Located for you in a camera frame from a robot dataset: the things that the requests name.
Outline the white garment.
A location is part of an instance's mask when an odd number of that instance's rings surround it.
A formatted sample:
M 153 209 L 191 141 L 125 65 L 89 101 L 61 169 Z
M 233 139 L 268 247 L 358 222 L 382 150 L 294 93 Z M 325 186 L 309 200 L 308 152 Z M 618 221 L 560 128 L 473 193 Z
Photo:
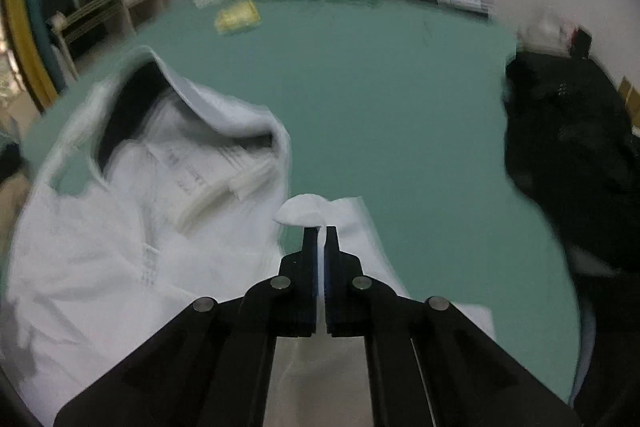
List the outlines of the white garment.
M 268 109 L 131 52 L 75 110 L 18 218 L 1 361 L 51 425 L 64 405 L 192 301 L 277 273 L 287 225 L 333 225 L 402 293 L 358 198 L 288 193 L 290 138 Z

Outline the green bed sheet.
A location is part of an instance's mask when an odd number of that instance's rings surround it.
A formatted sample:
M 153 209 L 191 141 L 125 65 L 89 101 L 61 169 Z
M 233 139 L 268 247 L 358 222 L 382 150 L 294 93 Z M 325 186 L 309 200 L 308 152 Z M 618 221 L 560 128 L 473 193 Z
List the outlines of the green bed sheet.
M 579 326 L 559 241 L 503 166 L 510 30 L 408 0 L 258 0 L 223 36 L 216 9 L 175 3 L 109 49 L 35 124 L 32 167 L 94 82 L 136 46 L 218 92 L 268 107 L 291 137 L 292 194 L 358 196 L 409 294 L 479 303 L 497 339 L 560 398 Z

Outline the yellow snack packet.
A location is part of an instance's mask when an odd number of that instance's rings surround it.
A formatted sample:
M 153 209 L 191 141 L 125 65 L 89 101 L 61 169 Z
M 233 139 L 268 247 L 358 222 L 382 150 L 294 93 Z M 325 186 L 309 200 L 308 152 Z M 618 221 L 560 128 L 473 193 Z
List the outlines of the yellow snack packet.
M 250 30 L 261 22 L 253 0 L 235 0 L 218 12 L 214 25 L 221 35 L 227 35 Z

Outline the beige desk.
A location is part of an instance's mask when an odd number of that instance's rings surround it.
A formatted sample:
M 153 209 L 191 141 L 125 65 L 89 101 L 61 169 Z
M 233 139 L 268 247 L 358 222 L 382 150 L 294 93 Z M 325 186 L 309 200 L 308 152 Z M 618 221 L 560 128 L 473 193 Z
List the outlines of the beige desk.
M 79 78 L 76 61 L 70 52 L 71 44 L 98 26 L 103 26 L 106 32 L 100 46 L 135 35 L 142 25 L 155 20 L 165 9 L 166 0 L 91 0 L 79 5 L 70 15 L 53 14 L 48 24 L 63 60 L 62 69 L 70 75 L 68 82 Z

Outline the cardboard boxes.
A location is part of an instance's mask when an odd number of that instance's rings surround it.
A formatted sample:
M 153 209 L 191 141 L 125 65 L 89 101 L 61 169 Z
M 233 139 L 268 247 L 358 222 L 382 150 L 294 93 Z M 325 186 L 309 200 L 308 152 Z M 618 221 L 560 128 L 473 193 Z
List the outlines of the cardboard boxes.
M 631 82 L 624 77 L 617 88 L 617 92 L 623 99 L 626 112 L 629 115 L 631 121 L 632 132 L 635 135 L 640 134 L 640 93 L 631 84 Z

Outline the black small speaker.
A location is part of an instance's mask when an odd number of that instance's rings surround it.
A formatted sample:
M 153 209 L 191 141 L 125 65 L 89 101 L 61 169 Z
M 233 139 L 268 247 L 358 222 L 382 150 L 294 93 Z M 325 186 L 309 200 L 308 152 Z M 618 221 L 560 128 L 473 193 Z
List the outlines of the black small speaker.
M 578 26 L 570 37 L 570 57 L 580 58 L 585 60 L 590 55 L 592 43 L 592 35 L 589 31 L 586 31 L 582 26 Z

